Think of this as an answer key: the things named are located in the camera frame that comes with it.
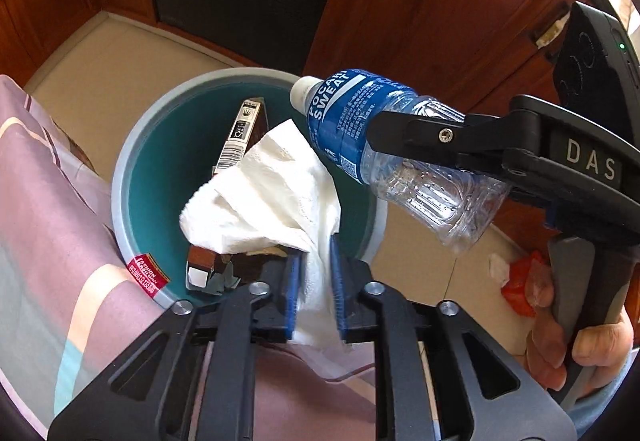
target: bottle label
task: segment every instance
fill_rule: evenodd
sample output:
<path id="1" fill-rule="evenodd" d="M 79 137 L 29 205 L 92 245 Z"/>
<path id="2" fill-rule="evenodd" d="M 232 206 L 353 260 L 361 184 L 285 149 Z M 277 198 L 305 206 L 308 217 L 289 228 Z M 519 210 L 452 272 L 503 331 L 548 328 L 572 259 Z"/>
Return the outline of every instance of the bottle label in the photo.
<path id="1" fill-rule="evenodd" d="M 361 69 L 336 72 L 322 82 L 307 113 L 312 144 L 359 183 L 367 123 L 389 95 L 411 90 Z"/>

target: trash can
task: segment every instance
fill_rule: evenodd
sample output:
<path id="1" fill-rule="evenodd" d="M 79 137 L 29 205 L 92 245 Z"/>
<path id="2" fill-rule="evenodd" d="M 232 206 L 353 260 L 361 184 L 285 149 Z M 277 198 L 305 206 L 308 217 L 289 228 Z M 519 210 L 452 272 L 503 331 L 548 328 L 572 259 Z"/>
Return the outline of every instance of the trash can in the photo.
<path id="1" fill-rule="evenodd" d="M 308 138 L 305 117 L 289 103 L 289 90 L 297 79 L 262 68 L 203 74 L 156 101 L 127 137 L 113 176 L 114 231 L 125 262 L 149 253 L 170 279 L 154 296 L 161 306 L 182 298 L 196 304 L 220 298 L 188 291 L 184 285 L 189 243 L 180 230 L 180 212 L 210 179 L 246 98 L 264 98 L 271 128 L 293 119 Z M 342 251 L 370 262 L 384 234 L 386 201 L 324 156 L 321 159 L 334 178 L 342 206 Z"/>

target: white bottle cap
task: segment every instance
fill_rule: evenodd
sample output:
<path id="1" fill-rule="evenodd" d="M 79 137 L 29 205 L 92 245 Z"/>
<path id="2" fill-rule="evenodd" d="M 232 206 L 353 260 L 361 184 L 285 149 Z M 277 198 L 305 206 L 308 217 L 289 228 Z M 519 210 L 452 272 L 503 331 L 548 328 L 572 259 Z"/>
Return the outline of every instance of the white bottle cap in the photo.
<path id="1" fill-rule="evenodd" d="M 293 87 L 291 87 L 291 94 L 289 96 L 291 106 L 300 114 L 306 114 L 306 95 L 308 95 L 312 88 L 321 83 L 322 80 L 314 76 L 303 76 L 300 78 L 295 84 L 293 84 Z"/>

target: tile floor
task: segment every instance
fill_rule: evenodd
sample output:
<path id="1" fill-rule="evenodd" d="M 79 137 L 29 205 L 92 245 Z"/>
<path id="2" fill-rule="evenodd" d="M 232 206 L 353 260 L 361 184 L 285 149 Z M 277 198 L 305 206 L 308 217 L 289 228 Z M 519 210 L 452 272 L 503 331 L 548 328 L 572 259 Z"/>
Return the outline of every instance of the tile floor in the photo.
<path id="1" fill-rule="evenodd" d="M 160 96 L 204 72 L 228 67 L 181 43 L 102 15 L 68 42 L 68 52 L 28 90 L 111 180 L 124 140 Z M 522 252 L 489 229 L 456 258 L 399 208 L 389 207 L 385 239 L 372 269 L 415 301 L 456 300 L 507 350 L 522 354 L 530 320 L 517 316 L 489 276 L 492 253 L 506 261 Z"/>

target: plastic bottle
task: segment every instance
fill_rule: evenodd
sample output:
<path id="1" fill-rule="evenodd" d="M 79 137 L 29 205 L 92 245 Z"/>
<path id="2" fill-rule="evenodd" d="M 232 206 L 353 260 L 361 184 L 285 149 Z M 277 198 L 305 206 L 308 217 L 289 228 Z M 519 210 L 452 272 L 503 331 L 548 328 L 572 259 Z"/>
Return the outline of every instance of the plastic bottle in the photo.
<path id="1" fill-rule="evenodd" d="M 306 114 L 311 142 L 379 198 L 402 206 L 439 240 L 460 253 L 494 218 L 508 185 L 487 176 L 374 152 L 367 123 L 381 110 L 463 121 L 464 115 L 430 96 L 360 69 L 326 80 L 300 78 L 292 106 Z"/>

